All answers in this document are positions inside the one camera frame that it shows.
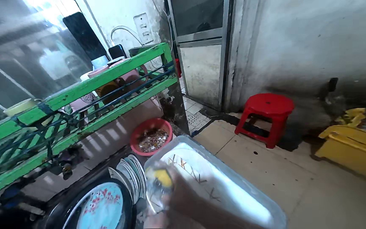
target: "green metal rack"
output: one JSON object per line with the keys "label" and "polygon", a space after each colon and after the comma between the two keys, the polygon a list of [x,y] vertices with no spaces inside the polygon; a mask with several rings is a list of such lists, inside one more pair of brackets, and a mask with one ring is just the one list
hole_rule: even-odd
{"label": "green metal rack", "polygon": [[[101,100],[72,114],[58,111],[100,86],[160,56],[164,73],[152,71],[151,79],[114,101]],[[115,120],[125,112],[177,83],[167,43],[142,50],[129,60],[102,74],[52,95],[33,108],[0,122],[0,190],[39,166],[46,166],[60,152]],[[43,126],[48,118],[53,119]],[[36,127],[30,131],[27,127]]]}

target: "glass window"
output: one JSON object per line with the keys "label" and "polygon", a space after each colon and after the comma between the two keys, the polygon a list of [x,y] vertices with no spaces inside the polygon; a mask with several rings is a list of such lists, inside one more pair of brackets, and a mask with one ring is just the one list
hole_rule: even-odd
{"label": "glass window", "polygon": [[224,0],[171,0],[177,36],[222,27]]}
{"label": "glass window", "polygon": [[0,0],[0,107],[44,99],[91,70],[62,20],[79,11],[74,0]]}

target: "bathroom floor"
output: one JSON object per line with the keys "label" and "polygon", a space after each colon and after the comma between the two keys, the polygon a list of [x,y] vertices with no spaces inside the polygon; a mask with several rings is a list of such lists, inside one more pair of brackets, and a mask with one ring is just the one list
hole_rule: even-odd
{"label": "bathroom floor", "polygon": [[293,152],[267,149],[234,130],[217,120],[194,139],[276,201],[287,215],[289,229],[366,228],[365,179],[314,161],[308,143]]}
{"label": "bathroom floor", "polygon": [[[180,78],[180,88],[184,94],[186,89],[184,87],[183,78]],[[185,96],[183,96],[184,108],[186,110],[187,123],[189,124],[190,134],[196,130],[204,127],[210,119],[202,115],[199,111],[204,107],[200,103],[197,103]]]}

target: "pink plastic basin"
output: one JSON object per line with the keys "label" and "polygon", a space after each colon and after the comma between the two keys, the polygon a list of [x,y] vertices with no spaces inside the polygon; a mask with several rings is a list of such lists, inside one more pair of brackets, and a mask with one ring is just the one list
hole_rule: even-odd
{"label": "pink plastic basin", "polygon": [[[139,148],[139,138],[145,131],[149,131],[154,128],[165,131],[167,134],[169,134],[169,137],[166,139],[166,142],[163,144],[163,146],[160,147],[159,149],[149,153],[142,152],[141,149]],[[154,119],[148,119],[145,122],[141,123],[138,127],[136,127],[136,129],[133,131],[131,135],[129,143],[131,145],[132,151],[134,151],[138,155],[152,156],[156,152],[158,152],[161,148],[163,148],[166,144],[168,144],[172,140],[172,138],[173,138],[173,131],[170,123],[160,118],[154,118]]]}

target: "wall socket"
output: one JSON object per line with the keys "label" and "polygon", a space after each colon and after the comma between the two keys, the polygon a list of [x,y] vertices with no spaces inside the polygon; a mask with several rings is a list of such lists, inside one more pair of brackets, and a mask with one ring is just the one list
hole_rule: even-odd
{"label": "wall socket", "polygon": [[135,22],[136,29],[138,31],[139,38],[143,44],[148,44],[153,41],[152,31],[150,29],[150,24],[148,21],[148,15],[142,13],[133,18]]}

